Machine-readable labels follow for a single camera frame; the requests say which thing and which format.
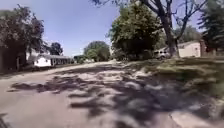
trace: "tree trunk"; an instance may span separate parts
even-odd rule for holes
[[[160,20],[166,33],[167,45],[169,47],[170,57],[180,58],[179,50],[177,47],[177,40],[175,39],[175,36],[172,33],[172,22],[171,22],[172,19],[170,19],[170,16],[162,14],[160,15]]]
[[[170,57],[171,58],[180,58],[178,50],[178,42],[172,34],[172,30],[168,24],[163,24],[164,30],[167,38],[167,45],[169,47]]]

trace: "car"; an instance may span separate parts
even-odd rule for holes
[[[164,60],[169,58],[170,54],[167,51],[162,50],[162,51],[155,51],[154,56],[156,59]]]

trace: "grass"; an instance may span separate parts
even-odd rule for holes
[[[151,72],[155,78],[180,83],[182,91],[200,92],[215,98],[224,97],[224,58],[186,58],[145,61],[136,69]]]

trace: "roof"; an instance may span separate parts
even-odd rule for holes
[[[186,46],[188,46],[190,44],[193,44],[193,43],[199,43],[199,42],[197,42],[197,41],[189,41],[189,42],[178,44],[178,47],[186,47]]]
[[[184,47],[186,47],[186,46],[188,46],[190,44],[193,44],[193,43],[199,43],[199,42],[197,42],[197,41],[189,41],[189,42],[181,43],[181,44],[178,44],[178,48],[184,48]],[[168,47],[163,47],[163,48],[158,49],[156,51],[167,51],[167,50],[169,50]]]
[[[38,57],[44,57],[47,59],[72,59],[68,56],[59,56],[59,55],[49,55],[49,54],[39,54]]]

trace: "white house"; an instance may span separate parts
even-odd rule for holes
[[[201,57],[201,44],[197,41],[190,41],[178,44],[180,57]],[[169,48],[161,48],[156,50],[157,57],[169,56]]]
[[[72,60],[72,58],[66,56],[39,54],[34,61],[34,66],[50,67],[55,65],[70,64]]]
[[[180,57],[201,57],[201,44],[197,41],[178,45]]]

